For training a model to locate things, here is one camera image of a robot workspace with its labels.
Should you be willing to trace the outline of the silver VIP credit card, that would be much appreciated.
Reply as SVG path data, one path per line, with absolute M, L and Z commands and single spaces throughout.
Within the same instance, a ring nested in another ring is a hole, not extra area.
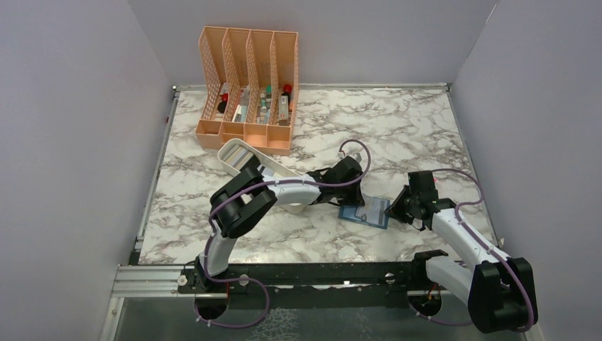
M 367 197 L 364 203 L 364 206 L 356 208 L 354 217 L 367 224 L 384 224 L 385 209 L 389 206 L 389 200 L 379 197 Z

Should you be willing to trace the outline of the teal card holder wallet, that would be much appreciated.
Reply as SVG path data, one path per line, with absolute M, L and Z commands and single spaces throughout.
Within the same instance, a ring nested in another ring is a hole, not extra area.
M 364 195 L 363 200 L 363 206 L 341 206 L 338 218 L 369 227 L 387 229 L 388 216 L 385 210 L 390 206 L 389 199 Z

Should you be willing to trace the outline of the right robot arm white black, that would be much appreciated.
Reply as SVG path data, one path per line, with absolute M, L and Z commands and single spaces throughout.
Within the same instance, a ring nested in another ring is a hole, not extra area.
M 533 270 L 524 258 L 513 258 L 472 227 L 456 204 L 439 196 L 431 170 L 408 174 L 408 183 L 385 213 L 400 222 L 422 223 L 457 253 L 454 261 L 442 250 L 417 253 L 411 283 L 420 289 L 443 286 L 467 307 L 471 324 L 482 333 L 526 332 L 538 319 Z

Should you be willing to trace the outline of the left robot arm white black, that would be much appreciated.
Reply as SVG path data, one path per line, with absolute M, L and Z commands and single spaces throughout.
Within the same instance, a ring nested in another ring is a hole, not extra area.
M 365 170 L 350 156 L 335 166 L 295 177 L 274 178 L 256 168 L 244 168 L 210 198 L 212 232 L 199 255 L 196 282 L 205 291 L 220 288 L 236 240 L 250 232 L 273 207 L 320 205 L 333 199 L 359 205 L 364 175 Z

